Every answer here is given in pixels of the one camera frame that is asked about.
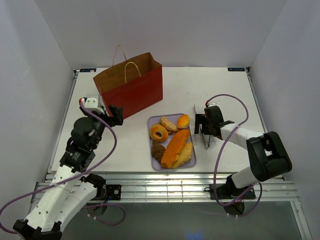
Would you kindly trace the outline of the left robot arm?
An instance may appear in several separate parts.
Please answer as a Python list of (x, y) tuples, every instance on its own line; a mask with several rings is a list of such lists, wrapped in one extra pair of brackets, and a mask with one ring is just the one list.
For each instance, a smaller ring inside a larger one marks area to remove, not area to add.
[(94, 151), (105, 128), (123, 124), (123, 108), (109, 105), (110, 116), (101, 107), (89, 109), (81, 104), (79, 108), (84, 116), (73, 124), (52, 182), (43, 188), (35, 208), (13, 225), (24, 240), (61, 239), (66, 225), (88, 201), (106, 198), (106, 180), (87, 168), (96, 156)]

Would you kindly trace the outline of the round orange bun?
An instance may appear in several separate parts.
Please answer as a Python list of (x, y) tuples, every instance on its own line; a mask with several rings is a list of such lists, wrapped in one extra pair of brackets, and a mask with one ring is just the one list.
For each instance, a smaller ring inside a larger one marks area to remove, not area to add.
[(187, 129), (190, 125), (190, 117), (187, 114), (182, 114), (176, 122), (178, 129)]

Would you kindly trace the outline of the orange donut bread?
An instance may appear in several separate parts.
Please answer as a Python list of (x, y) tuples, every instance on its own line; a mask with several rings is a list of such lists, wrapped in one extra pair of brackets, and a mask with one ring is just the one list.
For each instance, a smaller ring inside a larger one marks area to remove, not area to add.
[(168, 132), (162, 125), (153, 125), (149, 130), (149, 135), (152, 140), (163, 143), (168, 138)]

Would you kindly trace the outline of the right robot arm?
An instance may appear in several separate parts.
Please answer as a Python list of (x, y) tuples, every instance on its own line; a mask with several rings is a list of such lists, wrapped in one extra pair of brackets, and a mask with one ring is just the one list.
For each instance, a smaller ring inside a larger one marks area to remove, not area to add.
[(224, 120), (217, 105), (207, 106), (204, 113), (195, 114), (194, 133), (219, 138), (225, 144), (231, 142), (248, 153), (248, 167), (229, 175), (220, 186), (214, 183), (209, 186), (211, 196), (219, 200), (238, 196), (252, 199), (250, 187), (288, 173), (293, 168), (278, 133), (252, 131), (231, 120)]

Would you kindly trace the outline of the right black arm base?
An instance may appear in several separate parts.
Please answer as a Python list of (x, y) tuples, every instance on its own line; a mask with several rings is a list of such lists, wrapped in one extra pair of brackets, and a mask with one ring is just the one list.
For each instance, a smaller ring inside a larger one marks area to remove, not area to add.
[(253, 200), (256, 198), (254, 190), (252, 190), (253, 186), (245, 186), (242, 188), (236, 188), (232, 175), (229, 175), (226, 178), (226, 182), (224, 184), (218, 184), (216, 186), (216, 193), (214, 192), (214, 184), (210, 184), (209, 186), (204, 188), (205, 192), (210, 194), (210, 199), (215, 200), (216, 197), (219, 200), (227, 200), (227, 199), (236, 199), (242, 193), (244, 193), (241, 197), (245, 200)]

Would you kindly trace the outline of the metal tongs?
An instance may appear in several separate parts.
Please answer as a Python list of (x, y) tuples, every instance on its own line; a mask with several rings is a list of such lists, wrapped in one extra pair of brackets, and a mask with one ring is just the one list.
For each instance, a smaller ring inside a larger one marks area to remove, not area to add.
[[(193, 111), (194, 111), (194, 114), (196, 115), (197, 114), (197, 107), (196, 107), (195, 103), (193, 104)], [(206, 139), (205, 135), (202, 133), (201, 126), (199, 126), (199, 133), (201, 134), (201, 137), (202, 137), (204, 149), (208, 150), (210, 147), (211, 136), (209, 135), (208, 139)]]

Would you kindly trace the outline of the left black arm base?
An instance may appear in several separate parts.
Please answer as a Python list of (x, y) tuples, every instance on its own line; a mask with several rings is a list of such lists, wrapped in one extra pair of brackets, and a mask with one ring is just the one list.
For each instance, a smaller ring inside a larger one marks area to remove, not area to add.
[(80, 180), (82, 183), (90, 183), (95, 188), (95, 196), (92, 200), (115, 201), (121, 199), (121, 184), (107, 184), (102, 176), (93, 173), (90, 173), (88, 176), (82, 176)]

